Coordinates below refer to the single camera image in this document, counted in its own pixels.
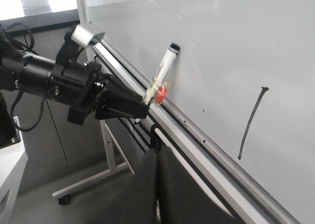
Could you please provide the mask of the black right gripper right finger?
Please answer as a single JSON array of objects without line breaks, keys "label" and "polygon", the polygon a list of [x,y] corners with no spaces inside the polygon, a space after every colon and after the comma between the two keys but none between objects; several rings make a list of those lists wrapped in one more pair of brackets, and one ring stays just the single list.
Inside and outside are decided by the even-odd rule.
[{"label": "black right gripper right finger", "polygon": [[163,224],[241,224],[215,204],[169,147],[157,153],[157,197]]}]

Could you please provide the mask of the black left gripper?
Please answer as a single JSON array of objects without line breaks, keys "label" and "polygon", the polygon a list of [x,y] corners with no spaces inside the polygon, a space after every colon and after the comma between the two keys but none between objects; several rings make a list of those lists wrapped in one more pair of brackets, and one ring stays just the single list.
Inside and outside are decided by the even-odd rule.
[{"label": "black left gripper", "polygon": [[103,73],[101,65],[55,64],[49,78],[49,99],[69,105],[67,121],[82,125],[94,109],[98,120],[145,119],[149,106],[116,75]]}]

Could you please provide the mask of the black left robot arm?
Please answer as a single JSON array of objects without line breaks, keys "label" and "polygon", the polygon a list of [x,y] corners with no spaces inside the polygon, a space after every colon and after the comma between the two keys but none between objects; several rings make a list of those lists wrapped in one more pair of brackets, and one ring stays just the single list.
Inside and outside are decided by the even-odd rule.
[{"label": "black left robot arm", "polygon": [[78,24],[64,37],[55,60],[37,55],[34,44],[15,40],[5,29],[0,31],[0,87],[17,90],[15,102],[24,93],[69,106],[67,120],[82,125],[95,112],[98,120],[147,117],[149,107],[142,97],[117,76],[103,73],[96,62],[79,64],[81,51],[102,41],[105,33],[93,23]]}]

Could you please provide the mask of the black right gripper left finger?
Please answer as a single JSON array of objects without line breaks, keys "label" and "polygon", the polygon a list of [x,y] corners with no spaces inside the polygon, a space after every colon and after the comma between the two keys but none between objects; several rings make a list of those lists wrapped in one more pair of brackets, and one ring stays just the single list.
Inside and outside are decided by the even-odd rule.
[{"label": "black right gripper left finger", "polygon": [[155,149],[149,149],[124,190],[100,215],[101,224],[156,222],[157,164]]}]

